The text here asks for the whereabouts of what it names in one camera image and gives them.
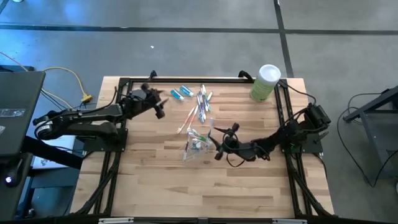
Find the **cable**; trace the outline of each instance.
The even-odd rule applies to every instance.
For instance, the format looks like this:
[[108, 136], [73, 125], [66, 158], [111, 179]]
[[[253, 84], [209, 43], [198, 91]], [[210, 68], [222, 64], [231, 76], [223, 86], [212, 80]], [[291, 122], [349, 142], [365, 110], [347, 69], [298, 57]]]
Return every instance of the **cable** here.
[[17, 63], [19, 66], [21, 66], [22, 69], [24, 69], [25, 71], [28, 72], [28, 69], [26, 69], [23, 65], [21, 65], [19, 62], [17, 62], [16, 60], [14, 60], [13, 58], [11, 58], [10, 56], [6, 55], [6, 54], [3, 53], [3, 52], [0, 52], [0, 54], [6, 56], [7, 58], [9, 58], [10, 60], [12, 60], [13, 62]]
[[80, 108], [81, 105], [86, 105], [86, 106], [88, 106], [88, 105], [95, 105], [95, 104], [97, 104], [97, 103], [83, 103], [83, 104], [80, 104], [79, 106], [73, 107], [72, 109]]
[[[356, 98], [357, 96], [364, 96], [364, 95], [380, 95], [380, 94], [381, 94], [381, 93], [360, 93], [360, 94], [354, 95], [354, 96], [351, 97], [351, 99], [349, 99], [349, 101], [348, 101], [348, 107], [347, 107], [347, 109], [348, 109], [348, 114], [351, 113], [351, 112], [349, 112], [349, 108], [351, 107], [351, 106], [350, 106], [351, 101], [352, 101], [354, 98]], [[356, 123], [356, 124], [362, 124], [362, 122], [356, 121], [355, 119], [353, 120], [353, 122]]]
[[[6, 56], [7, 58], [9, 58], [10, 60], [12, 60], [13, 62], [17, 63], [22, 69], [24, 69], [25, 71], [28, 72], [28, 69], [26, 69], [23, 65], [21, 65], [21, 63], [17, 62], [16, 60], [14, 60], [13, 58], [11, 58], [10, 56], [6, 55], [6, 54], [3, 53], [3, 52], [0, 52], [0, 54]], [[70, 104], [69, 104], [68, 102], [66, 102], [65, 100], [63, 100], [63, 99], [60, 98], [59, 96], [57, 96], [57, 95], [55, 95], [55, 94], [53, 94], [53, 93], [51, 93], [51, 92], [45, 90], [44, 88], [42, 88], [42, 91], [45, 92], [45, 93], [47, 93], [47, 94], [49, 94], [49, 95], [52, 95], [53, 97], [57, 98], [58, 100], [64, 102], [66, 105], [69, 106], [69, 108], [72, 108], [72, 106], [70, 106]]]
[[56, 99], [58, 99], [58, 100], [60, 100], [60, 101], [62, 101], [62, 102], [65, 103], [69, 108], [72, 108], [72, 106], [70, 106], [70, 104], [69, 104], [66, 100], [62, 99], [61, 97], [59, 97], [59, 96], [57, 96], [57, 95], [55, 95], [55, 94], [53, 94], [53, 93], [47, 91], [47, 90], [44, 89], [44, 88], [42, 88], [42, 91], [45, 92], [45, 93], [48, 94], [48, 95], [51, 95], [51, 96], [55, 97]]
[[[115, 89], [115, 92], [114, 92], [114, 95], [113, 95], [113, 97], [112, 97], [112, 100], [111, 100], [107, 105], [102, 106], [102, 107], [97, 108], [97, 109], [94, 109], [94, 110], [84, 111], [84, 112], [82, 112], [82, 113], [83, 113], [83, 114], [92, 113], [92, 112], [99, 111], [99, 110], [102, 110], [102, 109], [104, 109], [104, 108], [110, 106], [110, 105], [112, 104], [112, 102], [113, 102], [113, 100], [114, 100], [114, 98], [115, 98], [115, 96], [116, 96], [116, 92], [117, 92], [116, 87], [114, 87], [114, 89]], [[47, 121], [43, 122], [41, 125], [37, 126], [37, 127], [35, 128], [35, 131], [34, 131], [34, 135], [35, 135], [36, 139], [42, 141], [42, 140], [38, 137], [38, 135], [37, 135], [37, 130], [38, 130], [39, 128], [41, 128], [42, 126], [46, 125], [48, 122], [53, 121], [54, 119], [57, 119], [57, 118], [61, 117], [62, 115], [63, 115], [63, 114], [56, 115], [56, 116], [54, 116], [53, 118], [50, 118], [50, 119], [48, 119]]]
[[104, 108], [107, 108], [107, 107], [111, 106], [111, 104], [112, 104], [113, 101], [114, 101], [114, 98], [116, 97], [116, 93], [117, 93], [117, 92], [118, 92], [118, 89], [117, 89], [116, 86], [115, 86], [115, 87], [114, 87], [114, 93], [113, 93], [112, 100], [111, 100], [107, 105], [102, 106], [102, 107], [97, 108], [97, 109], [93, 109], [93, 110], [91, 110], [91, 111], [84, 111], [84, 112], [82, 112], [82, 113], [83, 113], [83, 114], [92, 113], [92, 112], [96, 112], [96, 111], [99, 111], [99, 110], [102, 110], [102, 109], [104, 109]]
[[228, 162], [228, 164], [229, 164], [231, 167], [237, 168], [237, 167], [241, 166], [241, 165], [244, 163], [244, 161], [245, 161], [245, 160], [243, 160], [240, 164], [234, 166], [234, 165], [232, 165], [231, 162], [229, 161], [228, 155], [229, 155], [229, 154], [226, 155], [226, 161]]
[[340, 119], [341, 117], [349, 110], [349, 109], [355, 109], [355, 107], [349, 107], [347, 109], [345, 109], [340, 116], [337, 119], [337, 134], [338, 137], [340, 138], [340, 141], [343, 145], [343, 147], [346, 149], [346, 151], [348, 152], [349, 156], [352, 158], [352, 160], [354, 161], [354, 163], [356, 164], [356, 166], [359, 168], [359, 170], [361, 171], [363, 177], [365, 178], [366, 182], [371, 186], [371, 187], [375, 187], [377, 184], [377, 181], [379, 179], [380, 173], [383, 170], [384, 166], [387, 164], [387, 162], [398, 152], [398, 150], [394, 151], [388, 158], [387, 160], [383, 163], [383, 165], [381, 166], [379, 172], [377, 173], [376, 179], [374, 181], [374, 183], [372, 184], [371, 181], [369, 180], [369, 178], [367, 177], [367, 175], [365, 174], [365, 172], [363, 171], [362, 167], [358, 164], [358, 162], [356, 162], [355, 158], [353, 157], [353, 155], [351, 154], [351, 152], [348, 150], [347, 146], [345, 145], [343, 138], [341, 138], [341, 134], [340, 134], [340, 129], [339, 129], [339, 123], [340, 123]]
[[323, 159], [319, 156], [319, 154], [313, 153], [313, 155], [316, 156], [316, 157], [319, 159], [319, 161], [322, 163], [323, 169], [325, 170], [325, 176], [326, 176], [326, 179], [327, 179], [327, 178], [328, 178], [328, 172], [326, 171], [325, 162], [324, 162]]
[[40, 91], [40, 93], [41, 93], [44, 97], [46, 97], [48, 100], [50, 100], [53, 104], [55, 104], [55, 106], [57, 106], [58, 108], [60, 108], [60, 107], [63, 108], [63, 109], [60, 108], [60, 110], [65, 110], [65, 109], [66, 109], [65, 106], [63, 106], [62, 104], [60, 104], [57, 100], [55, 100], [54, 98], [52, 98], [50, 95], [46, 94], [46, 93], [43, 92], [43, 91]]
[[62, 108], [59, 107], [56, 103], [54, 103], [54, 101], [52, 101], [51, 98], [49, 98], [47, 95], [45, 95], [44, 92], [41, 91], [40, 93], [42, 94], [42, 96], [44, 96], [46, 99], [48, 99], [49, 102], [53, 103], [57, 108], [59, 108], [60, 110], [62, 110]]
[[303, 95], [306, 95], [306, 96], [311, 97], [311, 98], [313, 99], [313, 104], [314, 104], [314, 105], [317, 103], [317, 99], [316, 99], [313, 95], [310, 95], [310, 94], [308, 94], [308, 93], [303, 93], [303, 92], [301, 92], [301, 91], [298, 91], [298, 90], [296, 90], [295, 88], [291, 87], [291, 86], [290, 86], [289, 84], [287, 84], [287, 83], [283, 83], [282, 85], [287, 85], [289, 88], [291, 88], [292, 90], [296, 91], [297, 93], [300, 93], [300, 94], [303, 94]]
[[68, 72], [70, 72], [70, 73], [72, 73], [72, 74], [75, 75], [77, 81], [79, 82], [80, 90], [81, 90], [81, 92], [83, 93], [83, 98], [81, 99], [82, 102], [89, 102], [89, 101], [93, 98], [91, 95], [89, 95], [89, 94], [87, 94], [87, 93], [85, 92], [85, 90], [84, 90], [84, 88], [83, 88], [83, 85], [81, 84], [80, 77], [77, 75], [76, 72], [74, 72], [74, 71], [72, 71], [72, 70], [70, 70], [70, 69], [68, 69], [68, 68], [64, 68], [64, 67], [49, 67], [49, 68], [45, 68], [45, 69], [43, 70], [43, 72], [48, 71], [48, 70], [53, 70], [53, 69], [65, 70], [65, 71], [68, 71]]
[[281, 126], [279, 126], [277, 131], [279, 131], [281, 128], [283, 128], [286, 123], [288, 123], [291, 119], [294, 119], [294, 117], [299, 114], [299, 116], [297, 117], [297, 119], [298, 119], [301, 116], [301, 114], [304, 113], [304, 111], [306, 109], [307, 108], [303, 108], [303, 109], [299, 110], [298, 112], [296, 112], [295, 114], [293, 114], [291, 117], [287, 118], [286, 121]]

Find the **yellow cable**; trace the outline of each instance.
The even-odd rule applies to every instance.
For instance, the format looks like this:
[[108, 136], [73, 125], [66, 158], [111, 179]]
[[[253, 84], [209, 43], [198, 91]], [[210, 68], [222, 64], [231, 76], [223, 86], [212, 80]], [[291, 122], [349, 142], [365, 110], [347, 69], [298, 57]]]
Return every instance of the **yellow cable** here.
[[52, 69], [62, 69], [62, 70], [65, 70], [65, 71], [68, 71], [68, 72], [71, 72], [72, 74], [74, 74], [74, 75], [76, 76], [77, 80], [79, 81], [80, 89], [81, 89], [81, 92], [83, 93], [83, 96], [86, 96], [86, 95], [87, 95], [87, 94], [85, 93], [84, 89], [83, 89], [83, 85], [81, 84], [80, 78], [79, 78], [79, 76], [76, 74], [76, 72], [74, 72], [74, 71], [72, 71], [72, 70], [70, 70], [70, 69], [64, 68], [64, 67], [49, 67], [49, 68], [44, 69], [43, 72], [45, 72], [45, 71], [47, 71], [47, 70], [52, 70]]
[[[21, 66], [22, 69], [24, 69], [25, 71], [28, 72], [28, 69], [26, 69], [23, 65], [21, 65], [21, 63], [17, 62], [16, 60], [14, 60], [13, 58], [11, 58], [10, 56], [6, 55], [5, 53], [3, 53], [3, 52], [1, 52], [1, 51], [0, 51], [0, 54], [6, 56], [7, 58], [9, 58], [10, 60], [12, 60], [13, 62], [17, 63], [19, 66]], [[51, 93], [51, 92], [45, 90], [44, 88], [42, 88], [42, 90], [43, 90], [43, 92], [45, 92], [46, 94], [52, 95], [53, 97], [57, 98], [58, 100], [64, 102], [67, 106], [69, 106], [69, 108], [73, 108], [72, 106], [70, 106], [70, 104], [69, 104], [68, 102], [66, 102], [65, 100], [63, 100], [63, 99], [60, 98], [59, 96], [57, 96], [57, 95], [55, 95], [55, 94], [53, 94], [53, 93]]]

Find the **green container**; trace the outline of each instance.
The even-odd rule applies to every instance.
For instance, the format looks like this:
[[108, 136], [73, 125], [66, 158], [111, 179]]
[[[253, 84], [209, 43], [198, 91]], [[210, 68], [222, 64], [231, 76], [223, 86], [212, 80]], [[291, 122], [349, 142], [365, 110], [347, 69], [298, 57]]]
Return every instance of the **green container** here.
[[280, 79], [280, 70], [275, 65], [263, 65], [253, 88], [250, 91], [250, 97], [256, 102], [265, 101], [274, 90], [275, 85]]

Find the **plastic packaging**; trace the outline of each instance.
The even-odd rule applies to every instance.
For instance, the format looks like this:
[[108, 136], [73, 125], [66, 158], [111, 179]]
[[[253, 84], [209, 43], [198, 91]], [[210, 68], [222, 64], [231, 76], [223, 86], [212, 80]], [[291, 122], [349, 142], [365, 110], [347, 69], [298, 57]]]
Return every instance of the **plastic packaging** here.
[[257, 102], [266, 100], [279, 79], [280, 70], [275, 65], [263, 65], [259, 70], [256, 81], [254, 81], [250, 97]]
[[188, 162], [199, 158], [202, 154], [208, 152], [213, 142], [199, 134], [192, 128], [187, 129], [188, 141], [183, 146], [182, 161]]
[[0, 108], [0, 117], [2, 118], [14, 118], [18, 116], [23, 116], [25, 109], [7, 109]]

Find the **clear plastic bag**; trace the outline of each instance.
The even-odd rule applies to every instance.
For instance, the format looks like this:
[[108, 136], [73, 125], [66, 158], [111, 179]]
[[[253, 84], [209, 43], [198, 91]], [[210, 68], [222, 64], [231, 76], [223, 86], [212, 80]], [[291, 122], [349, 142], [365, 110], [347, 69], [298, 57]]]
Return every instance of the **clear plastic bag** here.
[[188, 141], [184, 145], [182, 161], [188, 162], [198, 159], [201, 155], [208, 152], [213, 145], [213, 142], [197, 133], [196, 130], [189, 128], [187, 130]]

